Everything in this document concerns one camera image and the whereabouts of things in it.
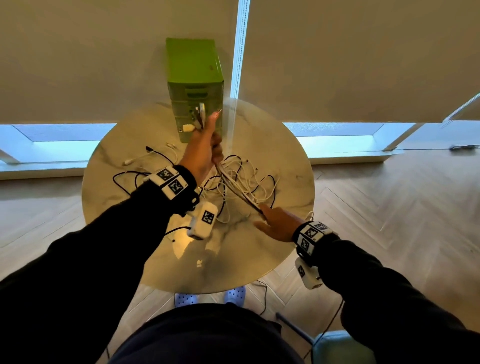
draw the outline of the person's left hand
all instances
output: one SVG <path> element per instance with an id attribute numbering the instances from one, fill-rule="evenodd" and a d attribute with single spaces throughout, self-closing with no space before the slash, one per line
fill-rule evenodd
<path id="1" fill-rule="evenodd" d="M 215 132 L 220 112 L 210 115 L 203 130 L 194 130 L 179 165 L 184 166 L 200 185 L 215 163 L 223 160 L 222 137 Z"/>

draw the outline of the black sleeve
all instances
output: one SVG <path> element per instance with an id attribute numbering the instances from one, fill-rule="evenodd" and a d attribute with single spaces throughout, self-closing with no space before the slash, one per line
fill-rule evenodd
<path id="1" fill-rule="evenodd" d="M 478 351 L 480 334 L 354 243 L 325 235 L 315 244 L 311 263 L 324 284 L 345 300 L 345 330 L 372 349 L 378 362 L 461 362 Z"/>
<path id="2" fill-rule="evenodd" d="M 145 182 L 80 231 L 0 282 L 2 356 L 95 363 L 110 341 L 173 213 L 191 209 L 195 178 L 169 200 Z"/>

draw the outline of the person's right hand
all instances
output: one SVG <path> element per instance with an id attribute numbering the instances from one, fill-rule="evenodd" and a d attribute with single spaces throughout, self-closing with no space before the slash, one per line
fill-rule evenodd
<path id="1" fill-rule="evenodd" d="M 267 223 L 254 221 L 253 224 L 258 230 L 281 242 L 291 242 L 295 230 L 305 222 L 281 207 L 269 208 L 265 204 L 258 207 L 262 210 Z"/>

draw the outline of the crocs shoe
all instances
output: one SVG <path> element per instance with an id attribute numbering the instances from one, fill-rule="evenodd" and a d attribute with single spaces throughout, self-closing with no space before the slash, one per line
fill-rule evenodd
<path id="1" fill-rule="evenodd" d="M 198 298 L 196 294 L 175 294 L 175 307 L 188 306 L 190 304 L 198 303 Z"/>
<path id="2" fill-rule="evenodd" d="M 237 287 L 232 290 L 226 291 L 223 303 L 233 303 L 238 307 L 243 307 L 243 304 L 245 303 L 246 293 L 247 288 L 245 286 Z"/>

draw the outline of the hand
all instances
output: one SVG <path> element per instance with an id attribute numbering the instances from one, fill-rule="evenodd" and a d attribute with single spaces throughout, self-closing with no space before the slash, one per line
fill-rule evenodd
<path id="1" fill-rule="evenodd" d="M 194 130 L 179 165 L 190 171 L 200 185 L 215 163 L 223 160 L 220 142 L 222 137 L 215 132 L 215 122 L 220 112 L 210 115 L 203 130 Z"/>
<path id="2" fill-rule="evenodd" d="M 281 207 L 269 208 L 265 204 L 258 207 L 262 210 L 267 223 L 254 221 L 253 224 L 258 230 L 281 242 L 291 242 L 295 230 L 305 222 Z"/>

